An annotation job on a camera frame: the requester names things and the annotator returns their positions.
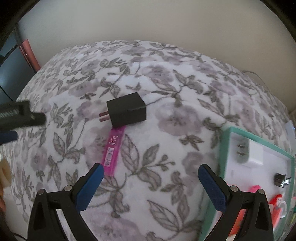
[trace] beige wall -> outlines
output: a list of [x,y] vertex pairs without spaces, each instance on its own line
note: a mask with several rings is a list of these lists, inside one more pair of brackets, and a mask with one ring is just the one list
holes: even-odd
[[44,65],[68,46],[137,39],[174,44],[256,72],[296,107],[296,44],[259,0],[41,0],[21,21]]

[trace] floral fabric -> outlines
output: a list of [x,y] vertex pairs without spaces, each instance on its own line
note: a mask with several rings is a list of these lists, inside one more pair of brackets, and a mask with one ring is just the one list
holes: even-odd
[[218,171],[219,140],[229,126],[290,151],[286,107],[228,64],[147,41],[70,47],[18,98],[44,112],[46,125],[19,129],[17,141],[1,146],[26,221],[40,188],[73,185],[101,161],[112,125],[99,122],[99,113],[106,101],[132,92],[147,104],[147,120],[127,126],[114,177],[105,177],[81,213],[98,240],[197,240],[208,202],[197,169],[207,163]]

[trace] metal screw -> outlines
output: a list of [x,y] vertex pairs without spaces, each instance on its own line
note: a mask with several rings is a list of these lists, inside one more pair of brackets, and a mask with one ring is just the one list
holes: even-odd
[[231,186],[230,190],[233,192],[237,192],[239,189],[237,188],[237,186]]
[[241,155],[241,156],[244,156],[244,155],[245,155],[245,153],[240,152],[240,151],[237,151],[237,154],[239,154],[239,155]]
[[71,185],[65,186],[64,190],[66,192],[71,191],[72,190],[72,186]]
[[263,189],[259,189],[258,192],[259,192],[260,194],[264,194],[264,193],[265,193],[265,191],[264,191]]
[[44,193],[44,189],[40,189],[40,190],[37,192],[38,195],[42,195],[43,193]]

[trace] white power adapter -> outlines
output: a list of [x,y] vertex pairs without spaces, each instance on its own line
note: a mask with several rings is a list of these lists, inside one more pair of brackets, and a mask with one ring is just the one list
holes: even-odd
[[263,165],[263,146],[248,138],[241,141],[238,145],[238,161],[249,168],[257,168]]

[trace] barcode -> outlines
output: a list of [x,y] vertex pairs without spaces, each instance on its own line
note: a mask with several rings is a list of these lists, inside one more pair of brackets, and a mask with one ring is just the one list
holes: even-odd
[[113,151],[114,151],[114,148],[108,147],[105,162],[104,162],[104,166],[110,167],[111,159],[112,159],[112,156],[113,156]]

